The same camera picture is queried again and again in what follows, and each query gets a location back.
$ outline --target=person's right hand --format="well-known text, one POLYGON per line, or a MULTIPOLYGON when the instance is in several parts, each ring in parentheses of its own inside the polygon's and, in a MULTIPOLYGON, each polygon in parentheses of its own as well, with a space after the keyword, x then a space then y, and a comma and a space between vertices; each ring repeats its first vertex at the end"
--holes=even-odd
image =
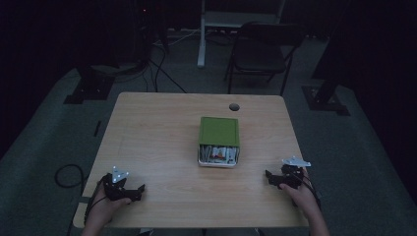
POLYGON ((302 184, 298 189, 293 189, 286 184, 280 184, 279 187, 303 210, 304 215, 309 220, 311 236, 330 235, 316 198, 307 186, 302 184))
POLYGON ((293 189, 286 184, 280 184, 279 187, 291 197, 294 203, 303 210, 304 215, 309 218, 315 216, 320 212, 320 208, 317 205, 316 198, 313 193, 310 191, 307 186, 302 184, 298 189, 293 189))

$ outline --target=items inside box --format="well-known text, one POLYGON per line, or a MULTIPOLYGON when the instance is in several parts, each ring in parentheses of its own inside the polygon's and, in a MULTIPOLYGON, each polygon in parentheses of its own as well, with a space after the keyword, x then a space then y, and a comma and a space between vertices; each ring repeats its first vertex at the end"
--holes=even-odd
POLYGON ((235 165, 238 151, 238 147, 200 145, 200 162, 235 165))

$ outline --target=forearm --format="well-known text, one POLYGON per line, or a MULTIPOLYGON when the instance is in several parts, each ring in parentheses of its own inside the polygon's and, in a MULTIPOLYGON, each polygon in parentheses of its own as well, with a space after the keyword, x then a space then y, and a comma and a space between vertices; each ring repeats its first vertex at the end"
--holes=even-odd
POLYGON ((82 236, 99 236, 101 232, 101 228, 92 227, 86 224, 86 227, 83 229, 82 236))
POLYGON ((310 224, 311 236, 329 236, 328 226, 320 211, 307 216, 310 224))

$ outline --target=green box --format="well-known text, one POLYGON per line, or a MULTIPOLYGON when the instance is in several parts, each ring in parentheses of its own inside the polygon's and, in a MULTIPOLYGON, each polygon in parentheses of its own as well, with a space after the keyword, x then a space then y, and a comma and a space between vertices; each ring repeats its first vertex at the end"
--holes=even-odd
POLYGON ((202 117, 198 154, 201 166, 232 168, 238 162, 239 151, 237 119, 202 117))

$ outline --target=wooden table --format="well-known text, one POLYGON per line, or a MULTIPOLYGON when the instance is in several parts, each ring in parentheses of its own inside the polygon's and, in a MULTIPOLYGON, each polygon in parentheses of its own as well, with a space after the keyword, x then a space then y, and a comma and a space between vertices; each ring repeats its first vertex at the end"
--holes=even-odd
MULTIPOLYGON (((126 189, 146 184, 140 202, 110 227, 220 228, 307 226, 289 197, 268 184, 281 159, 301 156, 282 97, 123 92, 119 95, 83 196, 113 166, 130 172, 126 189), (231 111, 230 103, 240 110, 231 111), (233 169, 197 162, 202 116, 239 120, 241 151, 233 169)), ((79 204, 76 227, 84 227, 79 204)))

